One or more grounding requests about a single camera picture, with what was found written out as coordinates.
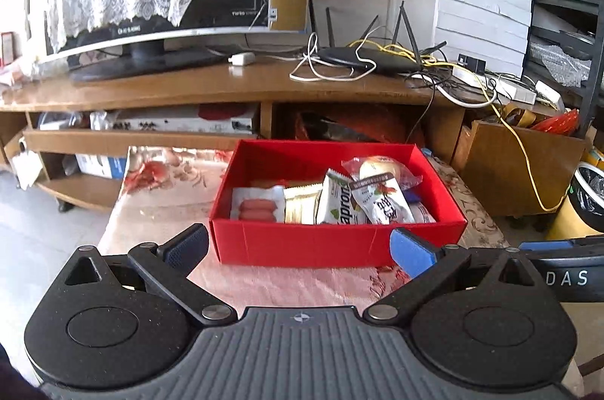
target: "trash can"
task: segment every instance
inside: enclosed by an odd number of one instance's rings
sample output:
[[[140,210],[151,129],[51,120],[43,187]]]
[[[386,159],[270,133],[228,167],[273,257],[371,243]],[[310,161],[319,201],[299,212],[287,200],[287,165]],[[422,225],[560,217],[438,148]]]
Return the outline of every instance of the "trash can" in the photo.
[[[597,178],[604,179],[604,171],[588,163],[579,163],[547,240],[604,234],[604,198],[590,187]]]

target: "crosshair symbol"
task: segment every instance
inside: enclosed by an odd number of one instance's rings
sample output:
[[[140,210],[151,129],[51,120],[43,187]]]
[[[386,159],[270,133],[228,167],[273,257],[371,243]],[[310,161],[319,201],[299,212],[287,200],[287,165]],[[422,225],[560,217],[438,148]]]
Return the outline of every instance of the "crosshair symbol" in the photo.
[[[304,323],[305,321],[310,320],[310,316],[307,315],[306,313],[298,313],[297,315],[294,316],[294,320],[297,321],[298,323]]]

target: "red bag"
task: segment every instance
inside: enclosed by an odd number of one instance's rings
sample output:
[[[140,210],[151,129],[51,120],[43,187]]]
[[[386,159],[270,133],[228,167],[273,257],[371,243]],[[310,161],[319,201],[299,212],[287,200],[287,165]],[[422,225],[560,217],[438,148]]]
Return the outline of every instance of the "red bag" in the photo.
[[[550,119],[543,120],[531,127],[535,131],[549,132],[550,134],[559,134],[561,136],[568,136],[572,134],[577,126],[579,125],[579,110],[568,111],[558,117],[551,117]]]

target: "red cardboard box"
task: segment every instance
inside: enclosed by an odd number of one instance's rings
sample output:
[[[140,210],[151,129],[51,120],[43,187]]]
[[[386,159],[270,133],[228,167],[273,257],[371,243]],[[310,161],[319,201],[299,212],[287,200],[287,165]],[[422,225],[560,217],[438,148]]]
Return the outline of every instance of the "red cardboard box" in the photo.
[[[412,225],[292,225],[231,221],[237,187],[258,181],[322,182],[328,168],[345,173],[342,161],[389,156],[424,181],[414,188],[437,223]],[[467,221],[424,154],[414,145],[240,141],[210,214],[210,232],[222,263],[269,267],[380,267],[392,265],[390,233],[404,226],[437,246],[457,243]]]

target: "metal screw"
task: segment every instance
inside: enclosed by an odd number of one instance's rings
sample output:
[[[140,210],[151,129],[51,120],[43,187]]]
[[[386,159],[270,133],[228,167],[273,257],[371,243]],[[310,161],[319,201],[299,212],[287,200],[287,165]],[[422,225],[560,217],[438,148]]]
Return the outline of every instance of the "metal screw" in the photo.
[[[399,314],[394,306],[389,304],[376,304],[367,310],[367,314],[374,320],[391,320]]]
[[[201,311],[201,316],[207,320],[224,320],[231,316],[231,309],[224,304],[213,304],[206,306]]]

